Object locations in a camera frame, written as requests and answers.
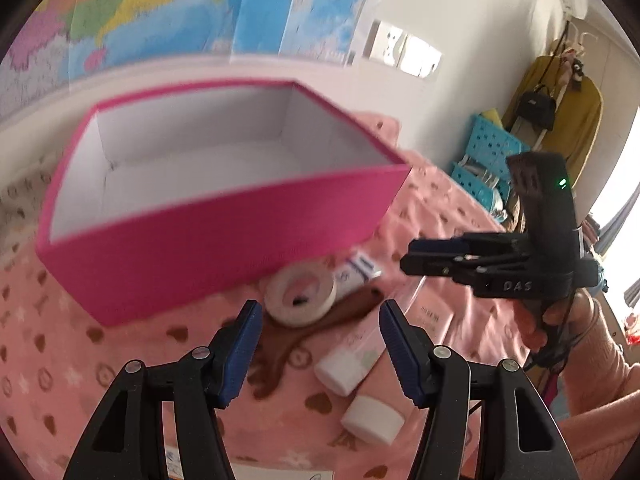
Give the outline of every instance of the wall socket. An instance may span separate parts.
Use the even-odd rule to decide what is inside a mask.
[[[375,21],[363,56],[407,74],[425,78],[437,69],[442,53],[399,27]]]

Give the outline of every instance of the tape roll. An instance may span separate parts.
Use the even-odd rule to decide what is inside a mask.
[[[302,305],[285,304],[284,295],[289,287],[305,276],[318,280],[318,293]],[[329,312],[335,303],[336,291],[334,276],[324,265],[295,264],[285,267],[271,279],[264,294],[264,308],[284,326],[308,326]]]

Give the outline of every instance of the black handbag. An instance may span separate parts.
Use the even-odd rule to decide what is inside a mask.
[[[541,92],[546,88],[547,94]],[[553,130],[556,122],[556,100],[551,97],[546,85],[538,85],[524,92],[516,108],[516,115],[543,130]]]

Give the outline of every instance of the map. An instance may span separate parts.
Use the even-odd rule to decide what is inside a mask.
[[[344,63],[365,0],[43,0],[0,62],[0,121],[70,81],[185,54]]]

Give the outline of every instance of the pink box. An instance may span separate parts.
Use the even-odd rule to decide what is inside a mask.
[[[153,89],[84,118],[47,191],[36,250],[114,325],[365,240],[409,170],[297,82]]]

